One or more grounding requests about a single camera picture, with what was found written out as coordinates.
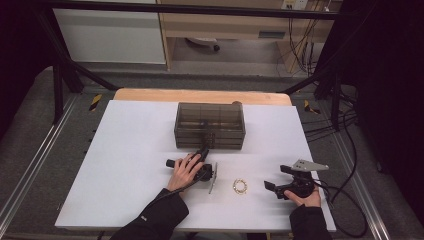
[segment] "aluminum rail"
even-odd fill
[[[37,153],[34,155],[25,173],[22,175],[13,193],[7,200],[3,209],[0,211],[0,239],[6,233],[9,224],[15,216],[15,213],[18,211],[18,208],[24,200],[26,194],[28,193],[32,183],[37,177],[38,172],[40,171],[60,132],[65,126],[65,123],[74,108],[74,104],[78,99],[78,94],[75,94],[68,99],[64,108],[64,114],[62,115],[62,118],[59,119],[58,123],[56,123],[50,128],[49,133],[47,134],[43,143],[39,147]]]
[[[196,6],[196,5],[175,5],[175,4],[117,3],[117,2],[70,1],[70,0],[38,0],[35,2],[37,5],[44,6],[44,7],[51,7],[55,9],[74,9],[74,10],[205,14],[205,15],[228,15],[228,16],[319,19],[319,20],[349,20],[355,17],[360,17],[359,10],[356,10],[354,12],[318,12],[318,11],[283,10],[283,9],[277,10],[277,9],[262,9],[262,8]]]
[[[318,102],[320,109],[323,112],[324,117],[329,118],[330,110],[327,104],[319,101]],[[336,144],[337,152],[340,155],[341,162],[343,167],[346,170],[347,174],[350,174],[353,169],[353,157],[349,153],[348,146],[346,145],[343,137],[340,132],[333,133],[333,140]],[[386,229],[386,225],[378,213],[377,207],[374,204],[374,201],[371,197],[371,194],[368,192],[365,182],[362,180],[361,175],[358,170],[356,170],[353,175],[351,181],[352,188],[355,192],[359,205],[362,207],[362,211],[364,212],[368,226],[374,235],[374,238],[377,240],[389,240],[390,235]]]

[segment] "white table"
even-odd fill
[[[135,217],[165,187],[172,169],[167,159],[195,149],[177,149],[174,124],[177,102],[110,101],[96,136],[61,209],[56,226],[70,230],[115,230]],[[218,163],[218,177],[192,186],[184,200],[190,214],[179,231],[281,232],[290,229],[296,207],[277,199],[264,180],[289,184],[280,165],[312,161],[295,107],[243,105],[246,136],[242,150],[211,149],[207,163]],[[235,179],[247,194],[232,189]],[[335,231],[322,202],[327,228]]]

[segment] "metal ring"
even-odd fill
[[[243,187],[243,189],[238,189],[237,188],[237,184],[238,183],[243,183],[243,185],[244,185],[244,187]],[[237,194],[245,194],[246,192],[247,192],[247,183],[246,183],[246,181],[244,181],[243,179],[241,179],[241,178],[238,178],[238,179],[236,179],[235,181],[234,181],[234,183],[233,183],[233,189],[234,189],[234,191],[237,193]]]

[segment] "dark plastic storage box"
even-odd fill
[[[177,148],[241,149],[246,130],[241,104],[179,103]]]

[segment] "black jacket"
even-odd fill
[[[167,193],[167,189],[162,189],[158,196]],[[187,205],[179,194],[174,194],[146,207],[136,219],[116,232],[111,240],[168,240],[188,213]],[[298,207],[290,215],[290,222],[295,240],[331,239],[319,207]]]
[[[169,191],[164,188],[157,197],[167,193]],[[187,215],[187,205],[178,193],[173,194],[145,208],[136,219],[116,232],[111,240],[167,240]]]
[[[305,207],[302,205],[290,214],[290,223],[294,240],[332,239],[327,231],[324,213],[320,207]]]

